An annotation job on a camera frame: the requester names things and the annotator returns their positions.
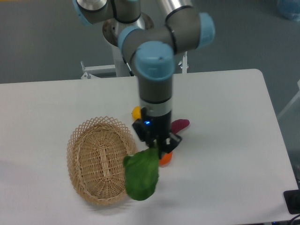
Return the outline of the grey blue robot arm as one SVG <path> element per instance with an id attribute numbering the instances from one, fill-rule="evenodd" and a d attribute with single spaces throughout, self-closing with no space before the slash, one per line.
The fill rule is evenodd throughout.
<path id="1" fill-rule="evenodd" d="M 113 29 L 124 63 L 138 79 L 141 118 L 133 123 L 139 139 L 158 156 L 172 152 L 181 137 L 172 131 L 174 56 L 209 45 L 215 24 L 207 13 L 198 12 L 189 0 L 159 0 L 165 23 L 142 28 L 138 0 L 75 0 L 74 8 L 86 25 L 114 20 Z"/>

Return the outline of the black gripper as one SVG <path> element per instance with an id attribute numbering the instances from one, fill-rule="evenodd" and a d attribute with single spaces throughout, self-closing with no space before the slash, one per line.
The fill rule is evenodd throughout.
<path id="1" fill-rule="evenodd" d="M 162 158 L 171 153 L 182 141 L 182 137 L 171 132 L 172 111 L 161 116 L 150 116 L 146 107 L 141 108 L 141 119 L 137 119 L 132 127 L 141 142 L 149 148 L 158 142 L 158 156 Z"/>

